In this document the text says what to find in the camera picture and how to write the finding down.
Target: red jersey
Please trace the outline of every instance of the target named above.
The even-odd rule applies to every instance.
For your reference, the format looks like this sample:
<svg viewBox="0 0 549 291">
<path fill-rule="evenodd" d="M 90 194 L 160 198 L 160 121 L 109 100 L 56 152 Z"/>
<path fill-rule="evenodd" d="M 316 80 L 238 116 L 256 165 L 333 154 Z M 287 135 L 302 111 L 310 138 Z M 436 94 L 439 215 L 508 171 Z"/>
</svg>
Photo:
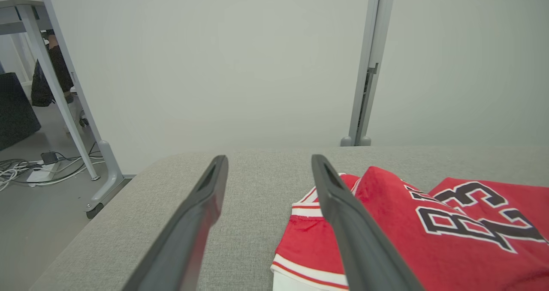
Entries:
<svg viewBox="0 0 549 291">
<path fill-rule="evenodd" d="M 426 194 L 377 167 L 341 178 L 425 289 L 549 289 L 549 188 L 447 178 Z M 273 289 L 348 288 L 315 188 L 292 205 L 271 270 Z"/>
</svg>

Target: white trim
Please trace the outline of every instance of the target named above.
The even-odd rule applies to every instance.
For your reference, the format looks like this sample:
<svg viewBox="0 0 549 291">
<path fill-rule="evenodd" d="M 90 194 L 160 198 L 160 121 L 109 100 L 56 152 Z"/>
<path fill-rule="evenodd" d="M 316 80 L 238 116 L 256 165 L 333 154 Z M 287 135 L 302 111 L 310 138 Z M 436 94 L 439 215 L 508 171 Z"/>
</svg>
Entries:
<svg viewBox="0 0 549 291">
<path fill-rule="evenodd" d="M 322 216 L 322 211 L 321 211 L 320 208 L 315 208 L 315 209 L 297 208 L 297 209 L 294 209 L 292 207 L 292 215 L 304 216 L 304 217 L 324 217 L 324 216 Z"/>
<path fill-rule="evenodd" d="M 273 272 L 273 291 L 318 291 L 319 287 L 297 280 L 291 274 L 281 273 L 277 266 L 271 266 Z"/>
<path fill-rule="evenodd" d="M 448 229 L 454 229 L 454 230 L 457 230 L 457 226 L 455 225 L 455 223 L 452 221 L 451 217 L 448 217 L 448 216 L 442 216 L 442 215 L 437 215 L 437 214 L 433 214 L 433 213 L 428 213 L 429 215 L 429 218 L 431 219 L 431 223 L 433 223 L 433 226 L 437 226 L 437 227 L 444 227 L 444 228 L 448 228 Z M 441 219 L 445 219 L 446 221 L 448 221 L 450 223 L 450 225 L 445 225 L 443 223 L 437 223 L 435 221 L 435 217 L 439 217 Z"/>
<path fill-rule="evenodd" d="M 307 202 L 307 203 L 292 203 L 292 207 L 319 207 L 320 203 L 318 202 Z"/>
<path fill-rule="evenodd" d="M 345 274 L 337 274 L 337 273 L 321 271 L 321 270 L 315 270 L 314 268 L 305 267 L 305 266 L 299 265 L 297 263 L 294 263 L 294 262 L 284 258 L 283 256 L 281 256 L 279 254 L 276 254 L 274 256 L 273 262 L 278 262 L 282 266 L 285 266 L 286 268 L 288 268 L 288 269 L 290 269 L 294 272 L 298 272 L 301 275 L 310 277 L 312 279 L 316 279 L 316 280 L 319 280 L 319 281 L 325 281 L 325 282 L 328 282 L 328 283 L 335 283 L 337 285 L 348 286 L 347 277 L 345 276 Z M 292 277 L 292 279 L 296 279 L 296 280 L 298 280 L 300 282 L 304 282 L 308 285 L 314 285 L 315 287 L 318 287 L 319 289 L 341 290 L 337 287 L 331 287 L 329 285 L 322 285 L 322 284 L 319 284 L 319 283 L 314 283 L 312 281 L 309 281 L 307 279 L 304 279 L 302 277 L 294 275 L 294 274 L 292 274 L 292 273 L 290 273 L 290 272 L 284 270 L 283 268 L 280 268 L 279 266 L 274 265 L 274 264 L 271 265 L 271 270 L 283 273 L 284 275 Z"/>
<path fill-rule="evenodd" d="M 467 220 L 462 220 L 461 223 L 463 224 L 463 227 L 465 227 L 467 231 L 482 233 L 482 234 L 486 234 L 487 236 L 493 236 L 492 232 L 490 232 L 490 230 L 488 230 L 488 228 L 486 228 L 485 226 L 479 226 L 476 223 L 472 223 Z M 482 228 L 482 230 L 475 229 L 473 228 L 473 226 L 480 227 Z"/>
<path fill-rule="evenodd" d="M 351 193 L 352 193 L 353 195 L 356 195 L 356 191 L 359 189 L 360 180 L 362 180 L 362 177 L 359 177 L 359 179 L 356 180 L 355 184 L 354 184 L 353 187 L 351 188 Z"/>
<path fill-rule="evenodd" d="M 453 207 L 453 209 L 455 209 L 456 211 L 460 212 L 461 214 L 467 216 L 467 214 L 463 211 L 463 209 L 461 209 L 461 207 Z"/>
<path fill-rule="evenodd" d="M 338 173 L 338 175 L 341 177 L 341 175 L 344 175 L 347 173 Z M 318 194 L 316 192 L 316 186 L 313 186 L 310 191 L 308 191 L 303 198 L 300 199 L 300 201 L 297 201 L 296 203 L 309 203 L 314 202 L 316 198 L 318 197 Z"/>
</svg>

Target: gray fabric surface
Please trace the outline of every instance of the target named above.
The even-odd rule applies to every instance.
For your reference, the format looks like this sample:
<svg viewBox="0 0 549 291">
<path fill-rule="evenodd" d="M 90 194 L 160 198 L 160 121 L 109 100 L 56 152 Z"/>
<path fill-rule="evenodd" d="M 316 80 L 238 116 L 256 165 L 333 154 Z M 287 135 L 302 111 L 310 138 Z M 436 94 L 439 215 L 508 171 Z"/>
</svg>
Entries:
<svg viewBox="0 0 549 291">
<path fill-rule="evenodd" d="M 426 192 L 446 177 L 549 186 L 549 148 L 349 147 L 228 153 L 225 201 L 208 237 L 201 289 L 271 288 L 269 266 L 290 218 L 291 203 L 314 185 L 311 154 L 324 154 L 338 172 L 358 176 L 369 166 L 379 166 Z M 171 156 L 137 175 L 33 289 L 123 287 L 213 157 L 211 153 Z"/>
</svg>

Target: desk leg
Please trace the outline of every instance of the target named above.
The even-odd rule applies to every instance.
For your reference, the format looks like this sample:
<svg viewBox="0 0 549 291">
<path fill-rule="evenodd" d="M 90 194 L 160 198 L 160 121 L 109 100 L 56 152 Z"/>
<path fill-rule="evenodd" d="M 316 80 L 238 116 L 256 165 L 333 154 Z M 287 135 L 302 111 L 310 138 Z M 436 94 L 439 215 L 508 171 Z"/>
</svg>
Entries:
<svg viewBox="0 0 549 291">
<path fill-rule="evenodd" d="M 40 34 L 38 24 L 36 23 L 33 8 L 29 5 L 18 5 L 17 9 L 19 10 L 19 14 L 21 15 L 23 25 L 25 25 L 25 30 L 29 34 L 29 40 L 31 42 L 33 54 L 40 62 L 40 66 L 44 72 L 45 79 L 47 80 L 49 88 L 51 89 L 51 93 L 53 93 L 53 97 L 55 98 L 55 103 L 57 103 L 57 106 L 61 111 L 61 115 L 63 116 L 67 127 L 69 127 L 69 132 L 72 136 L 72 139 L 74 140 L 74 143 L 76 144 L 76 148 L 78 149 L 80 156 L 82 156 L 84 164 L 86 164 L 86 166 L 88 167 L 88 172 L 90 172 L 92 180 L 97 180 L 99 176 L 97 176 L 96 170 L 94 169 L 90 157 L 88 156 L 88 152 L 86 151 L 86 147 L 82 142 L 82 138 L 80 137 L 80 134 L 78 134 L 78 131 L 76 129 L 76 123 L 74 123 L 71 113 L 69 111 L 69 105 L 67 105 L 65 95 L 61 90 L 61 86 L 59 85 L 57 76 L 55 76 L 53 65 L 51 64 L 49 54 L 45 49 L 45 44 Z"/>
</svg>

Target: gray floor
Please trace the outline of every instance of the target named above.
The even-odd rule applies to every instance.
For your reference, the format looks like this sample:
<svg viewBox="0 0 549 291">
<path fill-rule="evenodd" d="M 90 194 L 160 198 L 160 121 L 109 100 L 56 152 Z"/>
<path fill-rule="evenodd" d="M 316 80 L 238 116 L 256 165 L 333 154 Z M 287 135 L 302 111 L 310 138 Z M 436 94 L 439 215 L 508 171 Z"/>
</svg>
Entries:
<svg viewBox="0 0 549 291">
<path fill-rule="evenodd" d="M 80 156 L 72 138 L 63 130 L 64 123 L 57 105 L 35 107 L 35 113 L 42 128 L 2 150 L 0 160 L 40 160 L 40 154 L 49 150 L 67 157 Z M 94 143 L 90 128 L 79 130 L 89 150 Z M 70 169 L 75 170 L 80 165 L 77 162 Z M 88 224 L 84 212 L 87 200 L 107 178 L 104 164 L 95 167 L 101 178 L 94 182 L 85 171 L 51 186 L 31 188 L 10 184 L 0 192 L 0 290 L 28 290 Z"/>
</svg>

